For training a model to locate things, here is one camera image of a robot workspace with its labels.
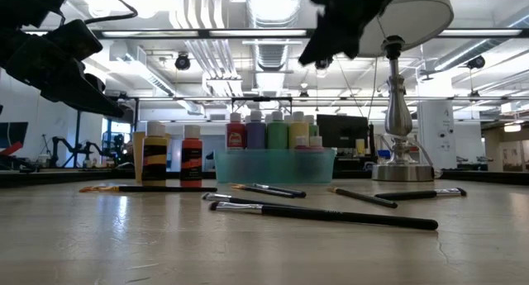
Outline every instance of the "table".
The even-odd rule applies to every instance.
[[[529,188],[335,180],[373,194],[462,187],[395,210],[298,185],[305,207],[416,216],[437,232],[213,212],[201,193],[78,193],[97,181],[0,189],[0,284],[527,284]],[[215,181],[204,181],[212,186]]]

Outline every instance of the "orange paint bottle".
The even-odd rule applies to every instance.
[[[202,141],[200,126],[186,125],[183,128],[182,162],[180,167],[181,187],[202,186]]]

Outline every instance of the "red paint bottle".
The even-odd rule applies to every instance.
[[[230,122],[226,124],[226,149],[243,150],[246,147],[246,126],[241,123],[241,114],[230,114]]]
[[[186,125],[183,128],[182,163],[180,167],[181,187],[202,186],[202,141],[200,126]]]

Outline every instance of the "silver lamp base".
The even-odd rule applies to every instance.
[[[373,180],[387,182],[431,182],[433,168],[424,164],[382,164],[373,167]]]

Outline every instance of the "lamp shade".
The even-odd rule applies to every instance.
[[[400,36],[403,51],[421,45],[445,30],[454,19],[450,0],[393,0],[385,13],[365,27],[359,57],[378,57],[386,36]]]

